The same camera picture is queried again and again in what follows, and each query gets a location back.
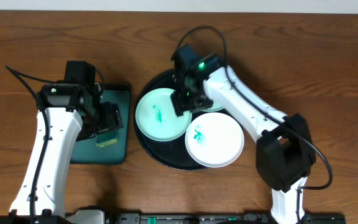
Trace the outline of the green yellow sponge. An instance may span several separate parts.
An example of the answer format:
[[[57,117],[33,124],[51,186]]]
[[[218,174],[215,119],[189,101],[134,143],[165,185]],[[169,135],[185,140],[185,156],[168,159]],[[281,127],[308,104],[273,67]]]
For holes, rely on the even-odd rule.
[[[118,141],[118,133],[116,130],[106,133],[98,134],[96,136],[96,146],[104,147],[110,144],[115,144]]]

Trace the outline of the mint green plate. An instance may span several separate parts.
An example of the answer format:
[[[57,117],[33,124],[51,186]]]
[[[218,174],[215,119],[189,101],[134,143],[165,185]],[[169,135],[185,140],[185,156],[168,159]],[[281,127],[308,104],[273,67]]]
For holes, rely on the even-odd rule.
[[[136,125],[149,139],[166,142],[179,138],[191,123],[188,111],[177,116],[171,101],[171,88],[158,88],[146,93],[135,109]]]
[[[224,106],[222,104],[220,104],[219,102],[211,101],[211,102],[208,102],[204,106],[202,111],[210,113],[210,112],[217,112],[217,111],[220,111],[220,110],[223,110],[223,109],[224,109]]]

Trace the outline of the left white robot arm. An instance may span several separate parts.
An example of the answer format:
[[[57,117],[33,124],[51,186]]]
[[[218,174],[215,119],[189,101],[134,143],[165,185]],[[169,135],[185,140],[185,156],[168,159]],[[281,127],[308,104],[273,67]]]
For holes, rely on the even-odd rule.
[[[95,82],[100,72],[88,62],[67,61],[64,78],[46,81],[39,92],[24,81],[25,74],[7,69],[27,88],[38,109],[29,165],[10,211],[32,222],[43,212],[62,217],[75,143],[123,128],[119,107],[101,101],[104,83]]]

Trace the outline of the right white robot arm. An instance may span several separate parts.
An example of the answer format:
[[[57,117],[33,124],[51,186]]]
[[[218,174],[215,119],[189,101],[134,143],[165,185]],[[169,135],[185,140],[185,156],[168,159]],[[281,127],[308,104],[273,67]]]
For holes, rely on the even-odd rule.
[[[256,168],[271,187],[275,223],[301,223],[301,193],[316,162],[308,124],[300,114],[288,116],[248,88],[216,54],[202,57],[190,45],[171,57],[178,90],[171,95],[177,116],[220,103],[256,143]]]

